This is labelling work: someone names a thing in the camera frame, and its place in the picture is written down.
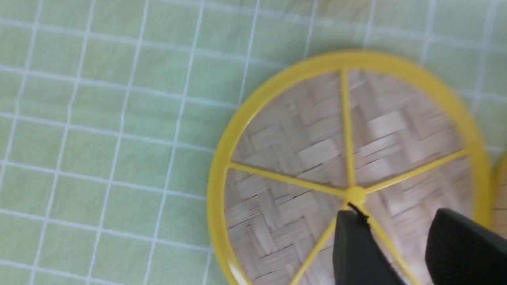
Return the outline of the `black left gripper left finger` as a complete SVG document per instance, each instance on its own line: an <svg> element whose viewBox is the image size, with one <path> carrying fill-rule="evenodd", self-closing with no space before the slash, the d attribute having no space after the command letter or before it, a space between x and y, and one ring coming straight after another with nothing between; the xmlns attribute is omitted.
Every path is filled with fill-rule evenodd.
<svg viewBox="0 0 507 285"><path fill-rule="evenodd" d="M340 210L335 223L333 270L337 285L403 285L373 238L367 216Z"/></svg>

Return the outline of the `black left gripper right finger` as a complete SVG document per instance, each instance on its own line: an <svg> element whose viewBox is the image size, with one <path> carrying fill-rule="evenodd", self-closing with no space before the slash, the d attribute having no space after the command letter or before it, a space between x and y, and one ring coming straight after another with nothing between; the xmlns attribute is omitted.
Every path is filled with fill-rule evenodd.
<svg viewBox="0 0 507 285"><path fill-rule="evenodd" d="M425 263L435 285L505 285L507 241L452 209L438 209Z"/></svg>

